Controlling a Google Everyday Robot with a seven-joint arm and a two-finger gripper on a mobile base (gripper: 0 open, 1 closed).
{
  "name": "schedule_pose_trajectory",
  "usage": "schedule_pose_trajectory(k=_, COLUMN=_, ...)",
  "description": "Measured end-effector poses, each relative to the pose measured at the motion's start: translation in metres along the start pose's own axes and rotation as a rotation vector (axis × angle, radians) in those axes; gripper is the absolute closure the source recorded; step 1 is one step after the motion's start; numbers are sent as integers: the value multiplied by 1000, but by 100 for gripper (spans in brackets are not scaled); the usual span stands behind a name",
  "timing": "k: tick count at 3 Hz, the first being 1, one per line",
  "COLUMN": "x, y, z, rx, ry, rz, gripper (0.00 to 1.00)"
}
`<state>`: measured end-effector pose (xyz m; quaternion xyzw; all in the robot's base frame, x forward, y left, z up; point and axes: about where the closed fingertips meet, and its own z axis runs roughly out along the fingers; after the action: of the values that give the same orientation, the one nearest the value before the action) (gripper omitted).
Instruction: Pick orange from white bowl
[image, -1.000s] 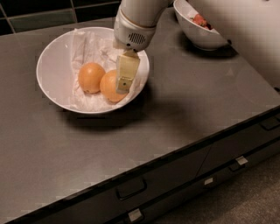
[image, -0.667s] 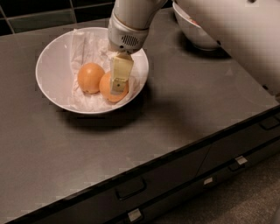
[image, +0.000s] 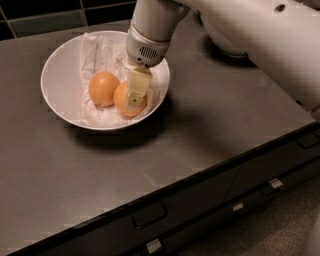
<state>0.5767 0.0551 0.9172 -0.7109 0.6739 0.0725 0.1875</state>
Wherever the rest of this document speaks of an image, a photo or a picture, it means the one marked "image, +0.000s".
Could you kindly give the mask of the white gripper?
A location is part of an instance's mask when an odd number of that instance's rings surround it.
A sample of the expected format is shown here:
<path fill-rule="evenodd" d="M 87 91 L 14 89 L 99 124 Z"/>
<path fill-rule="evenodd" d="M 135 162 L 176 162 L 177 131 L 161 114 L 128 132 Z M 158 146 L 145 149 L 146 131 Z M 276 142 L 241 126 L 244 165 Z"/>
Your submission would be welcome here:
<path fill-rule="evenodd" d="M 142 105 L 153 78 L 149 68 L 163 61 L 170 41 L 171 38 L 149 38 L 143 35 L 134 24 L 130 25 L 126 38 L 126 52 L 128 62 L 138 67 L 128 74 L 127 106 L 129 108 L 138 108 Z"/>

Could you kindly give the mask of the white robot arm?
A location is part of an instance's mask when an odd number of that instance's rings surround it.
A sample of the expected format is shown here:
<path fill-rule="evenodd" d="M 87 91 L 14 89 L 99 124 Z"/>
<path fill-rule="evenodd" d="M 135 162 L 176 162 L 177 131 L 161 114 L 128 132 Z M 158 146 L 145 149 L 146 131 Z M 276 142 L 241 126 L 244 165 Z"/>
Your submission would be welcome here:
<path fill-rule="evenodd" d="M 131 64 L 159 65 L 191 9 L 224 53 L 249 58 L 320 118 L 320 14 L 295 0 L 137 0 L 126 43 Z"/>

